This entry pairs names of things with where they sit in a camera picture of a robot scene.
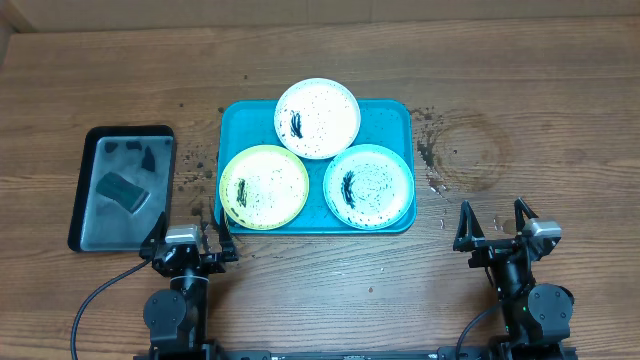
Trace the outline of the dark cleaning sponge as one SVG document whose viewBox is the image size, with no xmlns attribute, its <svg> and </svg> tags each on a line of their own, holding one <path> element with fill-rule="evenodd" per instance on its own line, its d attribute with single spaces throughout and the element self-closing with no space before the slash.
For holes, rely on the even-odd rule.
<svg viewBox="0 0 640 360">
<path fill-rule="evenodd" d="M 146 201 L 149 192 L 122 176 L 109 172 L 96 185 L 96 192 L 118 203 L 129 213 L 135 213 Z"/>
</svg>

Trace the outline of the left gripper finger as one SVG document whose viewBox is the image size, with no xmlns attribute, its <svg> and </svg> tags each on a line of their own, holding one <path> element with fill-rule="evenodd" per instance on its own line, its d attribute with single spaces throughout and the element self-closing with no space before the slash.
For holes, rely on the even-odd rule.
<svg viewBox="0 0 640 360">
<path fill-rule="evenodd" d="M 155 225 L 141 243 L 139 256 L 143 260 L 152 260 L 158 247 L 165 243 L 165 236 L 168 229 L 168 220 L 165 212 L 161 212 Z"/>
<path fill-rule="evenodd" d="M 220 209 L 219 213 L 219 244 L 221 246 L 221 257 L 223 262 L 236 262 L 239 257 L 237 253 L 237 248 L 234 243 L 234 238 L 230 232 L 228 217 L 223 208 Z"/>
</svg>

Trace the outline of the yellow speckled plate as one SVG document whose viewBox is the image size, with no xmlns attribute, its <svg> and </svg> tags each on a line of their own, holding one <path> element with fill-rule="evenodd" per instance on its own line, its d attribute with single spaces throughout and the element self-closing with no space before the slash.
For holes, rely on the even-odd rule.
<svg viewBox="0 0 640 360">
<path fill-rule="evenodd" d="M 276 145 L 256 145 L 235 155 L 218 185 L 226 217 L 257 231 L 291 222 L 304 208 L 309 192 L 309 175 L 300 158 Z"/>
</svg>

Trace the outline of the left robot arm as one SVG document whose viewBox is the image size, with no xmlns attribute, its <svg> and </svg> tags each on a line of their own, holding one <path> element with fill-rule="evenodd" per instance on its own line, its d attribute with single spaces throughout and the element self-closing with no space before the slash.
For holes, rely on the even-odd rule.
<svg viewBox="0 0 640 360">
<path fill-rule="evenodd" d="M 169 287 L 152 294 L 143 309 L 150 331 L 145 359 L 227 358 L 222 346 L 207 337 L 209 276 L 224 273 L 224 265 L 238 255 L 227 224 L 220 225 L 218 237 L 221 250 L 206 253 L 198 226 L 171 227 L 161 213 L 141 244 L 140 257 L 169 280 Z"/>
</svg>

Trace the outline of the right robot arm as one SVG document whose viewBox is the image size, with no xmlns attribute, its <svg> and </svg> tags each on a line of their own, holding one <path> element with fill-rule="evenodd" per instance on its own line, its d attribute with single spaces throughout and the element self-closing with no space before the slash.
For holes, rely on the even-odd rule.
<svg viewBox="0 0 640 360">
<path fill-rule="evenodd" d="M 481 268 L 496 290 L 498 302 L 477 315 L 464 328 L 453 350 L 454 359 L 575 359 L 574 348 L 562 341 L 570 337 L 575 304 L 567 288 L 538 284 L 532 264 L 549 255 L 562 237 L 554 220 L 540 218 L 526 202 L 514 201 L 516 235 L 489 240 L 468 201 L 460 208 L 460 220 L 452 248 L 470 253 L 468 266 Z M 487 316 L 501 312 L 506 334 L 494 336 L 484 347 L 463 345 L 469 332 Z"/>
</svg>

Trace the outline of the pink speckled plate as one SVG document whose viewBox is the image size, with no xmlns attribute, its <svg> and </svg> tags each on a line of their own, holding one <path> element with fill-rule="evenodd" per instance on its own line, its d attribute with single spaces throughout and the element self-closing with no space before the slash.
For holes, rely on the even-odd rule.
<svg viewBox="0 0 640 360">
<path fill-rule="evenodd" d="M 299 157 L 321 160 L 348 148 L 359 133 L 361 111 L 352 92 L 326 78 L 290 86 L 278 99 L 274 128 L 280 142 Z"/>
</svg>

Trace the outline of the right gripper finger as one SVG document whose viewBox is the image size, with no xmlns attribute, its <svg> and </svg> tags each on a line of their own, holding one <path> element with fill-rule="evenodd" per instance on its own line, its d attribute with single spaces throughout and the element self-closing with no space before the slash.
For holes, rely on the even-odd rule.
<svg viewBox="0 0 640 360">
<path fill-rule="evenodd" d="M 522 197 L 514 201 L 516 230 L 522 231 L 527 220 L 537 218 L 538 215 L 529 207 Z"/>
<path fill-rule="evenodd" d="M 486 237 L 468 200 L 461 203 L 459 225 L 453 250 L 471 252 L 485 246 Z"/>
</svg>

